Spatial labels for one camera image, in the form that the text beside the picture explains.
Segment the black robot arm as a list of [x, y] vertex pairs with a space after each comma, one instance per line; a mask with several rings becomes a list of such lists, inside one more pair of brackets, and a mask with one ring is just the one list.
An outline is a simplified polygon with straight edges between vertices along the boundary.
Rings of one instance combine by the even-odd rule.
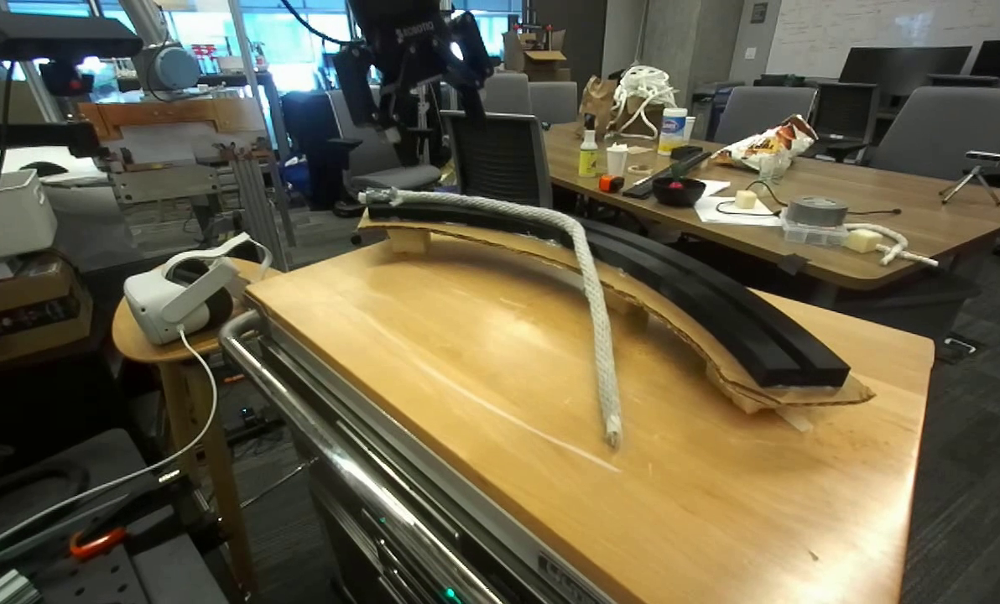
[[439, 89], [481, 117], [493, 75], [481, 23], [442, 0], [348, 0], [359, 34], [336, 54], [336, 80], [356, 126], [393, 139], [401, 163], [446, 166]]

